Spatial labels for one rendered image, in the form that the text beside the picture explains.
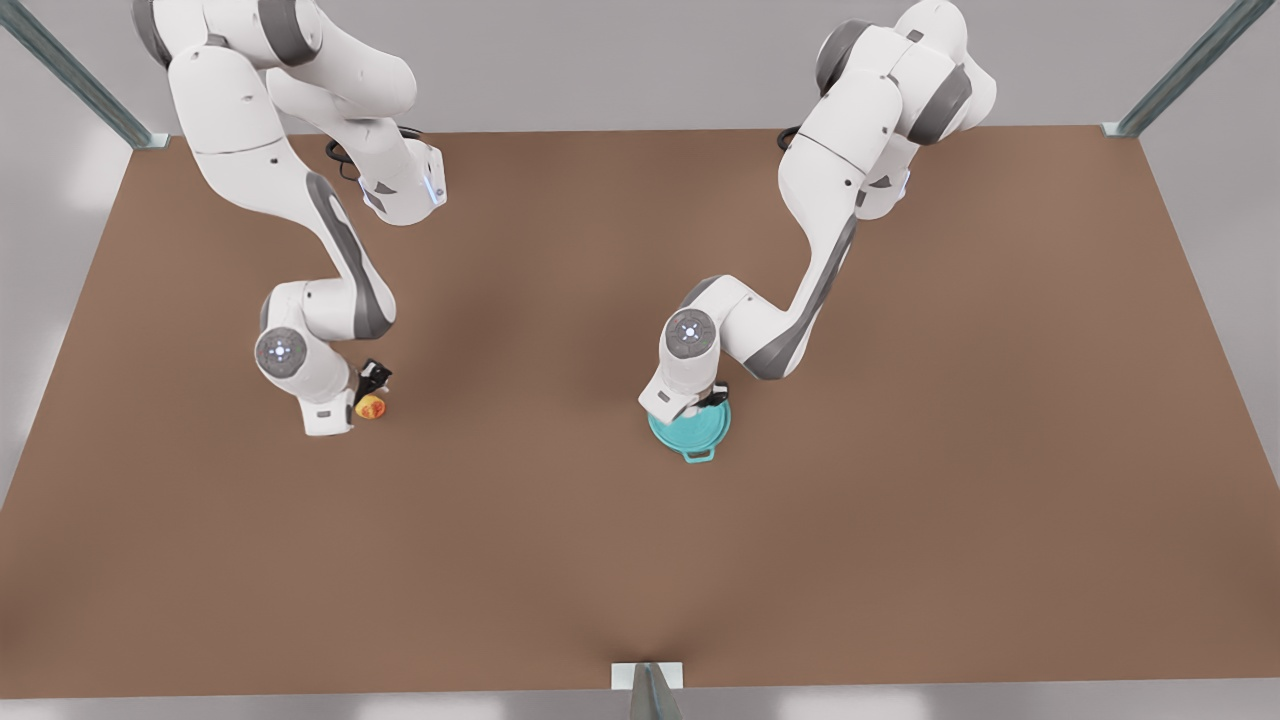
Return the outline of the silver frame post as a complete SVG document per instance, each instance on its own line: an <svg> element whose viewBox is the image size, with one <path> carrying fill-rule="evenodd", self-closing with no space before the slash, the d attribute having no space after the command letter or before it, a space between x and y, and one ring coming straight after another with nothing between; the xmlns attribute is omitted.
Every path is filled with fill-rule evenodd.
<svg viewBox="0 0 1280 720"><path fill-rule="evenodd" d="M684 720L672 689L684 688L682 662L617 662L611 688L628 691L628 720Z"/></svg>
<svg viewBox="0 0 1280 720"><path fill-rule="evenodd" d="M138 120L20 0L0 0L0 27L131 149L165 149L169 145L169 135L155 133Z"/></svg>
<svg viewBox="0 0 1280 720"><path fill-rule="evenodd" d="M1275 3L1276 0L1234 0L1120 120L1100 124L1103 136L1140 137Z"/></svg>

